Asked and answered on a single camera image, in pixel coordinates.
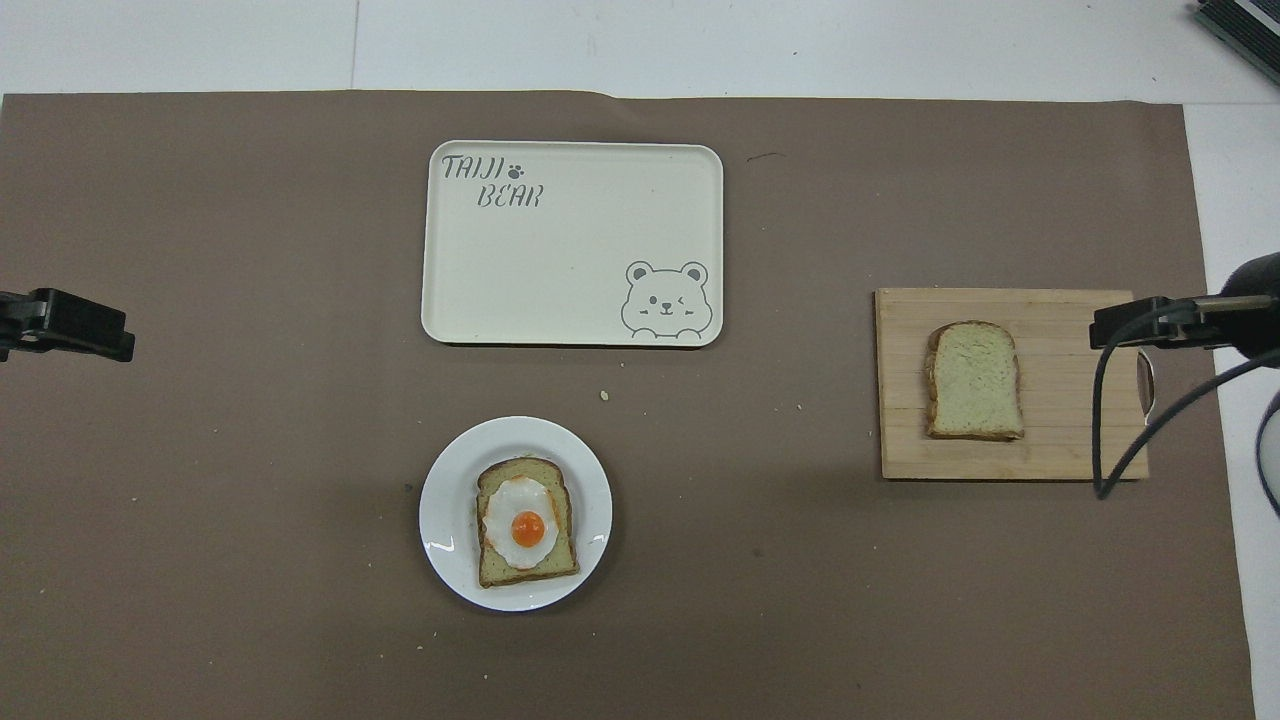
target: bear ear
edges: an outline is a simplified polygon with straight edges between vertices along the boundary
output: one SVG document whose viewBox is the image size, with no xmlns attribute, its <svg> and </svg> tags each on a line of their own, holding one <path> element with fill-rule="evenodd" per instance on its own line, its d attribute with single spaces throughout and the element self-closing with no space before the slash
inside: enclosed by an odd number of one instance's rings
<svg viewBox="0 0 1280 720">
<path fill-rule="evenodd" d="M 653 272 L 653 265 L 645 263 L 644 260 L 636 260 L 627 265 L 627 282 L 635 284 L 635 282 L 649 273 Z"/>
<path fill-rule="evenodd" d="M 685 266 L 680 272 L 692 278 L 698 284 L 707 284 L 707 268 L 701 263 L 685 263 Z"/>
</svg>

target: white table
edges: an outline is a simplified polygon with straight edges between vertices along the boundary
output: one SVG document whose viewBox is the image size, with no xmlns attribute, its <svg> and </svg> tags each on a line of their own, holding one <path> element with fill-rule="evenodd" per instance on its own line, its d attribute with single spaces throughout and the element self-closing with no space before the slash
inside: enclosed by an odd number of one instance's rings
<svg viewBox="0 0 1280 720">
<path fill-rule="evenodd" d="M 1280 249 L 1280 87 L 1194 23 L 1192 8 L 0 0 L 0 92 L 571 88 L 1179 102 L 1213 291 L 1240 263 Z M 1240 360 L 1217 352 L 1220 370 Z M 1277 389 L 1280 373 L 1263 370 L 1220 392 L 1254 703 L 1265 719 L 1280 719 L 1280 519 L 1258 486 L 1253 437 Z"/>
</svg>

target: bear illustration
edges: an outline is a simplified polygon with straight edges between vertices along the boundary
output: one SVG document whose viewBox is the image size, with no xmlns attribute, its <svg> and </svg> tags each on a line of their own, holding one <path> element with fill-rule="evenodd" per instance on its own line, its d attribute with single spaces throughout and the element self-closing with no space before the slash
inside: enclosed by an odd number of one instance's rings
<svg viewBox="0 0 1280 720">
<path fill-rule="evenodd" d="M 703 337 L 712 324 L 712 306 L 707 302 L 707 268 L 701 263 L 685 263 L 678 270 L 654 270 L 637 260 L 627 266 L 631 290 L 622 305 L 622 324 L 631 337 Z"/>
</svg>

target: white plate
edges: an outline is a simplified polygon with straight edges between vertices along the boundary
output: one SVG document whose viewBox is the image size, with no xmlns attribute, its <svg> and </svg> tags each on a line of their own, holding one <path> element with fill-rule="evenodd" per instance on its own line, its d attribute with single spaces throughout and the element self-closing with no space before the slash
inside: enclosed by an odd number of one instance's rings
<svg viewBox="0 0 1280 720">
<path fill-rule="evenodd" d="M 559 465 L 573 503 L 573 575 L 481 588 L 476 479 L 503 460 L 534 455 Z M 595 570 L 613 528 L 613 493 L 604 468 L 577 436 L 538 418 L 498 418 L 462 433 L 435 459 L 417 511 L 426 557 L 453 592 L 492 610 L 536 610 L 577 589 Z"/>
<path fill-rule="evenodd" d="M 704 346 L 724 318 L 723 178 L 701 145 L 445 142 L 422 328 L 449 343 Z"/>
</svg>

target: toast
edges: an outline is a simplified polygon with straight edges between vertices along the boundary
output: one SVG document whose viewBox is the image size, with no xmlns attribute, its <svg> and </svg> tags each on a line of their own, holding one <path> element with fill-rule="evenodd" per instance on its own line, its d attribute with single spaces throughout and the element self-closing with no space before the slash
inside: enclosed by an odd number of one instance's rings
<svg viewBox="0 0 1280 720">
<path fill-rule="evenodd" d="M 512 568 L 484 537 L 484 516 L 489 509 L 489 498 L 502 483 L 517 475 L 532 478 L 547 488 L 556 510 L 556 524 L 559 527 L 559 536 L 550 552 L 538 565 L 527 570 Z M 480 536 L 480 587 L 511 585 L 527 580 L 572 575 L 579 571 L 577 553 L 573 548 L 573 506 L 568 489 L 564 487 L 564 474 L 559 466 L 540 457 L 504 460 L 480 473 L 476 486 L 479 488 L 476 529 Z"/>
<path fill-rule="evenodd" d="M 965 320 L 933 331 L 924 377 L 929 386 L 929 437 L 1023 437 L 1018 351 L 1005 328 Z"/>
</svg>

